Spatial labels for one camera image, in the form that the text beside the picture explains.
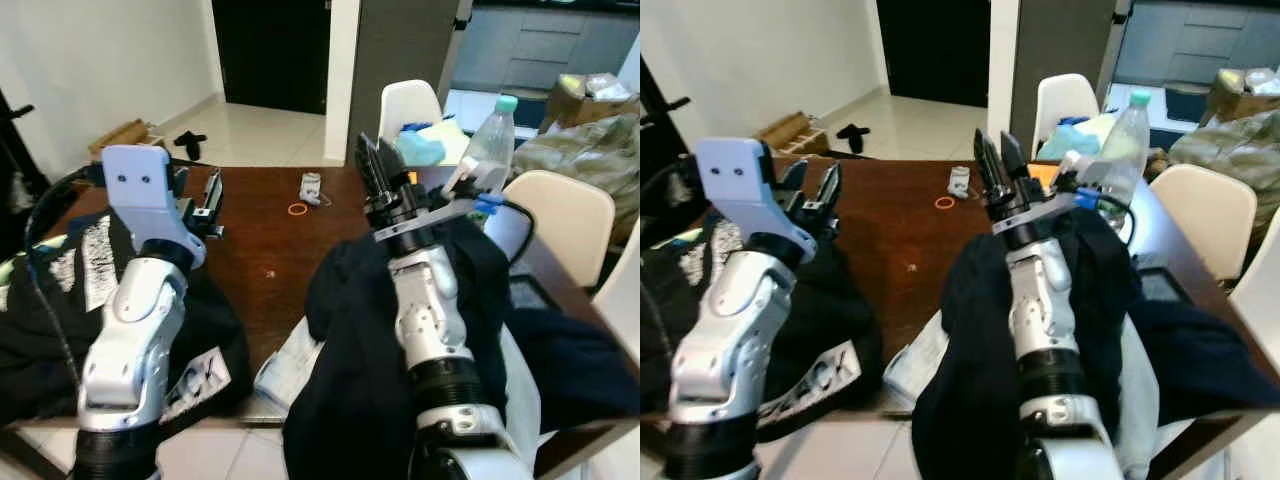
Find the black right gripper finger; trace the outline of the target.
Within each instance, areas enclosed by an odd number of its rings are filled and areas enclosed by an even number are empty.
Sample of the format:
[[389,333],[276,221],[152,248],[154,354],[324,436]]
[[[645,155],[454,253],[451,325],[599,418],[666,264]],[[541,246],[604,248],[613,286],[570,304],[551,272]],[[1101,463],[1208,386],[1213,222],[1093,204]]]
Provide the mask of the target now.
[[379,142],[361,132],[355,141],[355,161],[367,197],[381,197],[388,192],[385,174],[381,172]]
[[1002,165],[992,138],[980,128],[974,129],[973,152],[986,195],[1002,195]]
[[401,152],[387,140],[379,140],[379,168],[385,189],[399,189],[411,182],[411,170],[404,165]]
[[1000,132],[1000,155],[1006,186],[1020,186],[1033,180],[1020,142],[1007,131]]

